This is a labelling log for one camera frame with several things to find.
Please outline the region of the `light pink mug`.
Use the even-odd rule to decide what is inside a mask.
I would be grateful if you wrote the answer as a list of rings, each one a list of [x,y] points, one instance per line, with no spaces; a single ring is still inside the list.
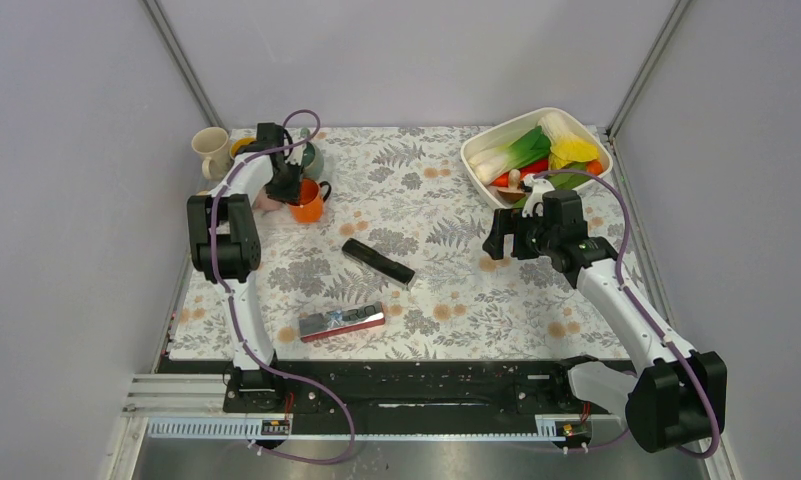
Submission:
[[[254,210],[266,211],[266,212],[278,211],[282,207],[283,203],[278,200],[270,198],[267,195],[267,191],[265,188],[259,190],[252,204],[252,208]]]

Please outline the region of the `large orange mug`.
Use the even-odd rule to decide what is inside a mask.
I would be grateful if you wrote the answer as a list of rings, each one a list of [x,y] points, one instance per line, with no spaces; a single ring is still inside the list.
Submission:
[[[304,179],[298,202],[288,206],[293,219],[301,224],[317,223],[323,216],[325,203],[331,193],[332,186],[328,181]]]

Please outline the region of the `green ceramic mug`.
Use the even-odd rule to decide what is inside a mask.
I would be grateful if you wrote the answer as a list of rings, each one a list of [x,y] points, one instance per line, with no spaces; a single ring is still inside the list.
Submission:
[[[325,160],[323,152],[312,142],[302,146],[302,165],[305,178],[318,181],[324,172]]]

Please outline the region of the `cream ceramic mug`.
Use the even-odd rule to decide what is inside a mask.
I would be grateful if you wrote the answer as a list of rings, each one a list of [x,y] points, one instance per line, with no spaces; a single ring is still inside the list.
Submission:
[[[203,176],[209,181],[220,181],[229,172],[231,139],[221,127],[208,127],[197,132],[191,148],[200,157]]]

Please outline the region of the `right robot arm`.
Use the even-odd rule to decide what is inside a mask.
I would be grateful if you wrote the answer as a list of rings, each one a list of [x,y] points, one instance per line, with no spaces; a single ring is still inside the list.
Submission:
[[[564,360],[549,386],[553,405],[565,412],[597,405],[625,421],[649,453],[676,448],[697,459],[713,456],[725,422],[726,364],[660,318],[625,273],[622,255],[606,238],[590,236],[580,196],[554,190],[529,211],[495,210],[483,243],[491,259],[503,258],[507,236],[513,258],[550,259],[607,322],[634,368],[627,374],[588,356]]]

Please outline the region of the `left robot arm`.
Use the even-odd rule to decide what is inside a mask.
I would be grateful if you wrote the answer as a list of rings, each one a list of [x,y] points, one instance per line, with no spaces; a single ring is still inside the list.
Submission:
[[[253,203],[259,191],[288,201],[296,196],[302,167],[287,161],[284,148],[292,143],[282,125],[260,123],[256,140],[236,156],[233,167],[205,195],[187,201],[190,255],[221,296],[234,356],[229,400],[245,401],[272,411],[285,401],[285,380],[272,369],[276,352],[261,318],[257,271],[261,244]]]

